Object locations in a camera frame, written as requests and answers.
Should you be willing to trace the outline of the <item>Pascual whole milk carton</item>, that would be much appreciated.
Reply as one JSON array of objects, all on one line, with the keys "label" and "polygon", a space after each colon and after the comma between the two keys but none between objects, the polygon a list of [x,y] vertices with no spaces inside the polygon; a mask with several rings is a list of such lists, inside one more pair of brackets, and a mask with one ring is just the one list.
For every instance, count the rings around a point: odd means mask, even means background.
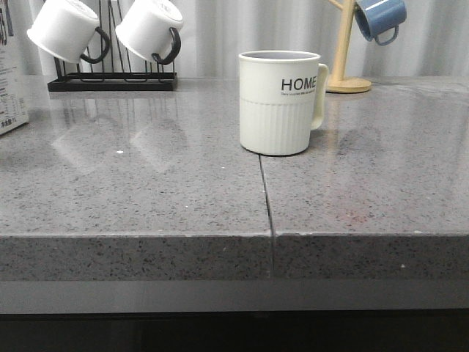
[{"label": "Pascual whole milk carton", "polygon": [[21,88],[18,38],[9,2],[1,1],[1,135],[29,122]]}]

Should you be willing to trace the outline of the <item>cream HOME mug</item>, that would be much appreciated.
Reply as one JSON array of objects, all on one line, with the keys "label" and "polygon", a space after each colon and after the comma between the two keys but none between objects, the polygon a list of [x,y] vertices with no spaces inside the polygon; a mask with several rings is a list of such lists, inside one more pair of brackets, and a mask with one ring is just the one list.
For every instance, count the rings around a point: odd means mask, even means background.
[{"label": "cream HOME mug", "polygon": [[238,56],[240,144],[261,155],[295,155],[325,117],[329,69],[307,51],[247,51]]}]

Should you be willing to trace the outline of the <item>wooden mug tree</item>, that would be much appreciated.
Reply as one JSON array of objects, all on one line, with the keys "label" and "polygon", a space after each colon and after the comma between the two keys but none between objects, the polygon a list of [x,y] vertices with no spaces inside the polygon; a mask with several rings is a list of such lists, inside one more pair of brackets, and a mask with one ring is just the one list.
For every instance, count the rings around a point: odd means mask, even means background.
[{"label": "wooden mug tree", "polygon": [[345,74],[356,1],[329,0],[328,2],[341,11],[341,19],[327,91],[344,94],[368,92],[372,87],[370,81],[359,77],[348,77]]}]

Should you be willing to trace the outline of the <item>black metal mug rack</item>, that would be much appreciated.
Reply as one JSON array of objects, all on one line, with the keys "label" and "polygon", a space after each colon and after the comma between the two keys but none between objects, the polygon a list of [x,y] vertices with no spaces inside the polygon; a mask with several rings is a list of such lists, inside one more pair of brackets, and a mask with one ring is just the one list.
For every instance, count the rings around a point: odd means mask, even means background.
[{"label": "black metal mug rack", "polygon": [[82,61],[71,65],[55,59],[57,78],[48,83],[50,92],[87,91],[172,91],[177,86],[174,61],[169,65],[148,62],[131,53],[117,39],[115,28],[121,23],[131,5],[121,1],[96,1],[100,25],[110,40],[106,57],[96,64]]}]

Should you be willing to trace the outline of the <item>right white enamel mug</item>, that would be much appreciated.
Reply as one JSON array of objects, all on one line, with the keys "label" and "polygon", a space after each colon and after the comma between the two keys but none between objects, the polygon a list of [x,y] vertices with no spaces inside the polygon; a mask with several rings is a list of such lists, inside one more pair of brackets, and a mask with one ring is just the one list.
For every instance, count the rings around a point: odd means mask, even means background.
[{"label": "right white enamel mug", "polygon": [[169,65],[181,49],[183,16],[171,1],[135,1],[115,28],[117,39],[131,53],[159,65]]}]

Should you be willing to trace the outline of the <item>white enamel mug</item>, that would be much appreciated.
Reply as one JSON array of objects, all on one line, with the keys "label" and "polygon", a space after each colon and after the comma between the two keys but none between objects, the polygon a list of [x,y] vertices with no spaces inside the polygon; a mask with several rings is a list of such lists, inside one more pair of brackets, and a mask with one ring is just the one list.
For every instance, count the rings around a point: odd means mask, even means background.
[{"label": "white enamel mug", "polygon": [[[26,34],[39,48],[73,64],[81,60],[91,64],[101,62],[110,47],[97,14],[82,1],[45,1]],[[95,34],[100,35],[104,46],[98,57],[91,58],[85,50]]]},{"label": "white enamel mug", "polygon": [[135,1],[115,28],[117,39],[131,53],[159,65],[169,65],[181,49],[183,16],[171,1]]}]

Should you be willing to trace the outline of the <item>blue ceramic mug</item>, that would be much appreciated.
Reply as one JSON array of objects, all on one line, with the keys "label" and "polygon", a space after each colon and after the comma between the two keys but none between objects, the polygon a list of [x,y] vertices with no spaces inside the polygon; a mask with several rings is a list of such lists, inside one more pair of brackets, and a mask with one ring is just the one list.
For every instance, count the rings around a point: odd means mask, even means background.
[{"label": "blue ceramic mug", "polygon": [[391,44],[406,21],[407,8],[402,0],[356,1],[355,20],[363,37],[380,46]]}]

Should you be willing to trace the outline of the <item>left white enamel mug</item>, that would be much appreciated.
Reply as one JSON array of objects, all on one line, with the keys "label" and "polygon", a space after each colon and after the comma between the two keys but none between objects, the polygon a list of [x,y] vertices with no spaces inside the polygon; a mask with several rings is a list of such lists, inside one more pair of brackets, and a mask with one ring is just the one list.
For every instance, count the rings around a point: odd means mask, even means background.
[{"label": "left white enamel mug", "polygon": [[[101,62],[110,47],[97,14],[82,1],[45,1],[26,34],[39,48],[73,64],[81,60],[91,64]],[[85,50],[95,34],[100,35],[104,46],[98,57],[91,58]]]}]

